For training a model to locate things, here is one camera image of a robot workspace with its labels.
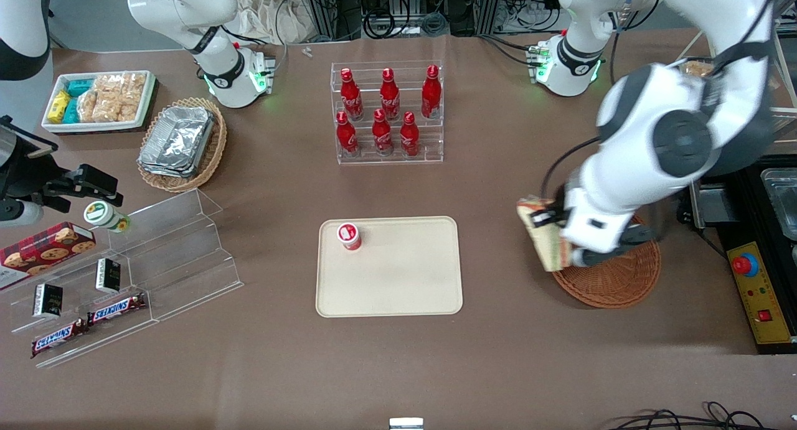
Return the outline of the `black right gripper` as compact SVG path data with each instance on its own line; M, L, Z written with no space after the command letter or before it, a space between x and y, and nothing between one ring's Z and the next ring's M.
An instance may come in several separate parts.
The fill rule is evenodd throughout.
M90 164L81 164L71 178L72 172L58 166L52 157L57 150L58 144L11 122L2 122L3 210L23 210L24 202L68 210L70 201L63 197L88 197L115 208L122 206L123 194L118 194L116 177Z

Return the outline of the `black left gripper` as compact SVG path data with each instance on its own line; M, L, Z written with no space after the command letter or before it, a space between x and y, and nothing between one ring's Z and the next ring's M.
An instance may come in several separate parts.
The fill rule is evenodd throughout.
M544 228L549 225L555 225L561 228L566 224L566 212L564 212L564 210L544 208L530 212L527 217L535 229ZM630 223L620 233L615 248L612 249L610 254L625 254L638 246L658 240L659 235L657 232L649 228L646 224Z

